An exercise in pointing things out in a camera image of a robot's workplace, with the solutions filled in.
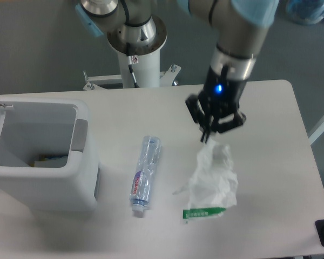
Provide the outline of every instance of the sticker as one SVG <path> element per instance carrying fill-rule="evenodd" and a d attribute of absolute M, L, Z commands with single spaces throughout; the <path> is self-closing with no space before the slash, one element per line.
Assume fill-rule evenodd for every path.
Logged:
<path fill-rule="evenodd" d="M 129 60 L 129 65 L 134 65 L 139 63 L 138 56 L 129 56 L 128 60 Z"/>
<path fill-rule="evenodd" d="M 137 194 L 138 187 L 139 187 L 140 175 L 141 175 L 141 171 L 139 171 L 139 172 L 134 176 L 133 184 L 132 184 L 132 190 L 131 190 L 131 194 L 132 194 L 132 195 L 136 195 L 136 194 Z"/>
<path fill-rule="evenodd" d="M 200 208 L 200 209 L 184 209 L 183 219 L 188 220 L 194 217 L 210 217 L 225 212 L 225 208 Z"/>

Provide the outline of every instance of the metal bracket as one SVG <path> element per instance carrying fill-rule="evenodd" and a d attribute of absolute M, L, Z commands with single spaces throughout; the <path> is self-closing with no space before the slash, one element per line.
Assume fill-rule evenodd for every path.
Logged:
<path fill-rule="evenodd" d="M 160 86 L 176 86 L 178 82 L 175 80 L 176 76 L 181 71 L 181 67 L 178 65 L 171 65 L 166 72 L 160 72 Z M 88 77 L 86 72 L 83 71 L 86 85 L 83 87 L 84 90 L 105 90 L 98 85 L 111 85 L 111 84 L 122 84 L 123 80 L 120 74 L 112 76 L 99 76 L 99 77 Z"/>
<path fill-rule="evenodd" d="M 317 140 L 317 138 L 324 132 L 324 116 L 317 122 L 317 124 L 308 133 L 308 139 L 310 144 Z"/>
<path fill-rule="evenodd" d="M 180 71 L 181 66 L 177 66 L 176 64 L 171 65 L 166 73 L 160 78 L 160 86 L 178 85 L 178 82 L 175 81 L 175 78 Z"/>

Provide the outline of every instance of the crumpled tissue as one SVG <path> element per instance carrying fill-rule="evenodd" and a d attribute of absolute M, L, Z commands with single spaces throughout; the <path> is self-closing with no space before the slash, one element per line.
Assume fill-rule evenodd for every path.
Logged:
<path fill-rule="evenodd" d="M 237 174 L 229 145 L 213 139 L 197 154 L 197 168 L 189 181 L 173 194 L 188 191 L 190 200 L 183 211 L 183 220 L 220 217 L 237 204 Z"/>

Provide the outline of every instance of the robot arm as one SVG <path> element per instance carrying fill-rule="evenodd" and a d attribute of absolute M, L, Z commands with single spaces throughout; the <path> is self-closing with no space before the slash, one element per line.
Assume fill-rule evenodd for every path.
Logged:
<path fill-rule="evenodd" d="M 245 123 L 239 100 L 273 23 L 279 0 L 178 2 L 220 32 L 203 90 L 186 99 L 194 122 L 203 131 L 201 141 L 206 142 L 212 132 L 224 133 Z"/>

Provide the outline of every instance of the cable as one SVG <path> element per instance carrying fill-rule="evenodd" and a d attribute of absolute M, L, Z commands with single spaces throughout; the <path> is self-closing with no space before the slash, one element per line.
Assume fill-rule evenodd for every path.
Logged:
<path fill-rule="evenodd" d="M 133 78 L 134 88 L 139 88 L 137 80 L 136 80 L 136 76 L 134 75 L 133 67 L 132 67 L 131 64 L 129 65 L 129 70 L 130 70 L 130 73 L 131 73 L 132 78 Z"/>
<path fill-rule="evenodd" d="M 126 43 L 126 55 L 129 57 L 131 56 L 131 44 L 130 43 Z M 133 84 L 134 84 L 134 88 L 139 88 L 139 85 L 137 83 L 137 79 L 136 79 L 136 75 L 134 74 L 133 71 L 133 66 L 132 64 L 129 64 L 129 70 L 133 79 Z"/>

